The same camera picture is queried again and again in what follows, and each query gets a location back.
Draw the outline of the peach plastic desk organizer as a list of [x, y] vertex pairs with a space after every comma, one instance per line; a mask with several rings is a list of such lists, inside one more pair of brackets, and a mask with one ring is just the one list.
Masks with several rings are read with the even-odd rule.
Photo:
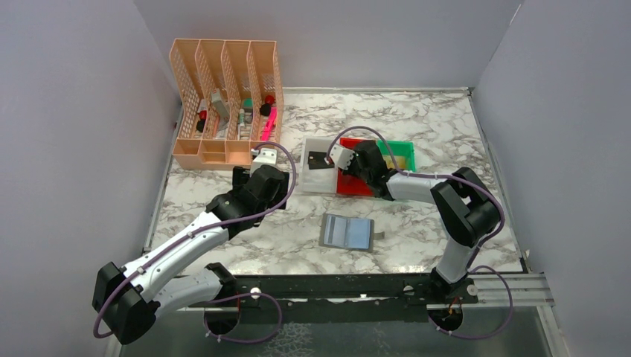
[[[231, 170], [252, 163], [251, 149], [260, 139], [267, 117], [259, 113], [265, 96], [278, 110], [268, 141], [279, 142], [284, 115], [278, 43], [272, 40], [175, 39], [169, 59], [183, 107], [172, 155], [186, 170]], [[221, 120], [211, 104], [219, 89], [230, 119]], [[243, 122], [242, 101], [251, 98], [253, 119]]]

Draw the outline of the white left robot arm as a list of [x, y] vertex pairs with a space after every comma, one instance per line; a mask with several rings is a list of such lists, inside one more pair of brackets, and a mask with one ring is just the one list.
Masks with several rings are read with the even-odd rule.
[[231, 303], [243, 298], [234, 275], [220, 263], [180, 277], [191, 263], [236, 235], [256, 228], [282, 210], [296, 185], [296, 169], [273, 164], [236, 167], [233, 187], [215, 196], [185, 227], [151, 252], [123, 266], [113, 262], [97, 273], [92, 307], [95, 338], [114, 336], [126, 345], [147, 333], [163, 315], [195, 303]]

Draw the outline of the white plastic bin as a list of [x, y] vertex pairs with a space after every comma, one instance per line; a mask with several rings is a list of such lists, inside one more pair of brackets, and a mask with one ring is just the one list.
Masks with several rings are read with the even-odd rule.
[[310, 152], [325, 152], [333, 137], [309, 137], [302, 141], [301, 171], [298, 174], [298, 187], [304, 193], [335, 194], [337, 173], [335, 167], [311, 170], [308, 164]]

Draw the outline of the green plastic bin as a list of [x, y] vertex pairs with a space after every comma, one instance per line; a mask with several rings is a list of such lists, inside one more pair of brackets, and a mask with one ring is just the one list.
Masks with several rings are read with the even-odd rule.
[[[392, 151], [394, 156], [401, 155], [401, 156], [407, 157], [407, 168], [406, 169], [402, 169], [402, 170], [415, 172], [416, 171], [416, 163], [415, 163], [415, 157], [414, 157], [414, 145], [413, 145], [413, 143], [409, 142], [409, 141], [387, 141], [387, 143], [390, 146], [391, 151]], [[390, 156], [390, 153], [389, 153], [386, 145], [384, 144], [383, 141], [377, 141], [377, 146], [379, 147], [379, 150], [382, 153], [382, 157], [383, 157], [384, 161], [386, 162], [385, 157]]]

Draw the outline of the red plastic bin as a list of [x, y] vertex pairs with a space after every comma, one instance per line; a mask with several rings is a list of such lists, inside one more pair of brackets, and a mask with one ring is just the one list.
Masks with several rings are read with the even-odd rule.
[[[372, 141], [376, 143], [374, 139], [355, 139], [355, 138], [341, 138], [339, 143], [344, 148], [354, 151], [356, 145], [363, 141]], [[337, 175], [336, 193], [343, 196], [365, 196], [373, 197], [373, 193], [369, 186], [357, 176], [358, 163], [356, 157], [353, 157], [351, 163], [346, 170], [339, 170]]]

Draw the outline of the grey metal card holder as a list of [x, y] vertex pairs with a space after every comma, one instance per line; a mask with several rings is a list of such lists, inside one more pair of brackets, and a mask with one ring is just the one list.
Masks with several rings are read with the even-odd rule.
[[[326, 245], [324, 243], [325, 228], [329, 216], [337, 216], [347, 220], [346, 246], [343, 248]], [[384, 232], [375, 231], [375, 221], [367, 218], [352, 218], [326, 213], [321, 220], [318, 244], [326, 248], [343, 249], [347, 251], [372, 252], [374, 242], [385, 238]]]

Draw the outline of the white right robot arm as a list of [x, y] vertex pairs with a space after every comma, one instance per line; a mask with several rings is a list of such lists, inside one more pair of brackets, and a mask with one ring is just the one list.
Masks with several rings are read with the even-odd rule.
[[376, 141], [364, 140], [348, 149], [330, 148], [328, 158], [345, 176], [362, 181], [372, 195], [387, 201], [434, 204], [448, 242], [430, 273], [435, 295], [450, 295], [466, 280], [483, 240], [505, 223], [499, 201], [469, 167], [453, 174], [425, 175], [389, 167]]

